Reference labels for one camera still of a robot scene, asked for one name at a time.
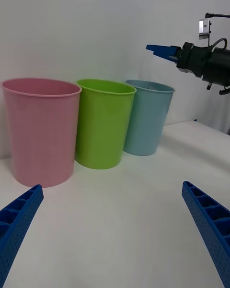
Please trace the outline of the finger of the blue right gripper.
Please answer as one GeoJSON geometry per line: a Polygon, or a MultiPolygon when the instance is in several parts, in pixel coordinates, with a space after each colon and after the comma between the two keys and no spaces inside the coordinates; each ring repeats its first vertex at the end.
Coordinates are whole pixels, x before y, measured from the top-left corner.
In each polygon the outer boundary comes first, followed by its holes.
{"type": "Polygon", "coordinates": [[[178,58],[176,56],[170,56],[168,54],[162,53],[162,52],[153,52],[153,55],[160,57],[162,59],[177,63],[178,58]]]}
{"type": "Polygon", "coordinates": [[[146,45],[146,50],[153,52],[153,55],[158,57],[177,57],[177,52],[181,50],[181,47],[146,45]]]}

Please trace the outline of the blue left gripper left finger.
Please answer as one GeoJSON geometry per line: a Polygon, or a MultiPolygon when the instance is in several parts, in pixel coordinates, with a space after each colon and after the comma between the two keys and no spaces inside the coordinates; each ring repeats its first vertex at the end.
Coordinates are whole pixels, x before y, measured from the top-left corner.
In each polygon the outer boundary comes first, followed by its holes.
{"type": "Polygon", "coordinates": [[[0,287],[43,199],[42,186],[36,185],[0,211],[0,287]]]}

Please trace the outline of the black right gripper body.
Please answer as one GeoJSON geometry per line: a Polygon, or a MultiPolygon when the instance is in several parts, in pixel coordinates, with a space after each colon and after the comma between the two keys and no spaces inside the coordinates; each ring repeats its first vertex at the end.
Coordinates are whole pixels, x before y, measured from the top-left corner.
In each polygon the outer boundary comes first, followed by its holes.
{"type": "Polygon", "coordinates": [[[185,42],[176,50],[176,67],[185,73],[192,73],[198,78],[212,78],[209,69],[209,59],[212,55],[213,46],[198,47],[192,43],[185,42]]]}

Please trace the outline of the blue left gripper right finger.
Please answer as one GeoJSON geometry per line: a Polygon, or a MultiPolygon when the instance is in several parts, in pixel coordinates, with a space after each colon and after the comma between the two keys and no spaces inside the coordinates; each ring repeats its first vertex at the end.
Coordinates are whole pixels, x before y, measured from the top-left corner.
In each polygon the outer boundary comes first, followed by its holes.
{"type": "Polygon", "coordinates": [[[223,286],[230,287],[230,211],[188,181],[183,182],[182,197],[223,286]]]}

